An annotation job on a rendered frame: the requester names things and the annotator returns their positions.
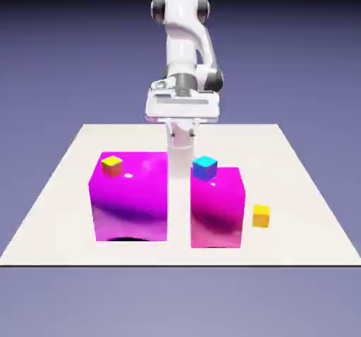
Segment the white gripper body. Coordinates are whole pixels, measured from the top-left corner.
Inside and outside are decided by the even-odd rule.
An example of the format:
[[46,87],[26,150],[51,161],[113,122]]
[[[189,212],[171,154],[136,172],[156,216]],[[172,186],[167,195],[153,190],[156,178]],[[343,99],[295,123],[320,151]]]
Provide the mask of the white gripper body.
[[175,89],[155,89],[147,93],[145,116],[151,122],[193,120],[215,122],[220,115],[219,94],[190,90],[189,96],[178,96]]

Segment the large magenta box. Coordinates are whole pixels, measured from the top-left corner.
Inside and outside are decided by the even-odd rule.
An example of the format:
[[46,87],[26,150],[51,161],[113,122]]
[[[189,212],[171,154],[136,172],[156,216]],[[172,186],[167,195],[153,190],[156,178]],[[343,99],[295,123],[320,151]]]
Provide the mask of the large magenta box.
[[[114,178],[101,166],[111,155],[123,160],[123,173]],[[102,152],[88,187],[97,241],[167,240],[167,153]]]
[[214,178],[190,181],[190,240],[192,248],[241,246],[245,187],[237,167],[220,167]]

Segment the small yellow cube orange sides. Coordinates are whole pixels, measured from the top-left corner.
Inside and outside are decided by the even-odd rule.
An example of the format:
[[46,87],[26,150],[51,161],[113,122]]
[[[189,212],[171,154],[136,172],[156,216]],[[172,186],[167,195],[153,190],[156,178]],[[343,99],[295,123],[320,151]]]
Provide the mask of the small yellow cube orange sides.
[[123,160],[114,155],[102,159],[101,166],[103,174],[110,178],[120,176],[123,173]]

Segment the small cyan blue cube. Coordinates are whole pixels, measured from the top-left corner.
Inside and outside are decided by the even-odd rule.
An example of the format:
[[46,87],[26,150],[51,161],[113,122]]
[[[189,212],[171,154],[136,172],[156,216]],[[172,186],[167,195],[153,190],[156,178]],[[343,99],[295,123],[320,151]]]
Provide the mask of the small cyan blue cube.
[[200,180],[210,180],[217,174],[218,161],[208,156],[201,156],[192,161],[192,176]]

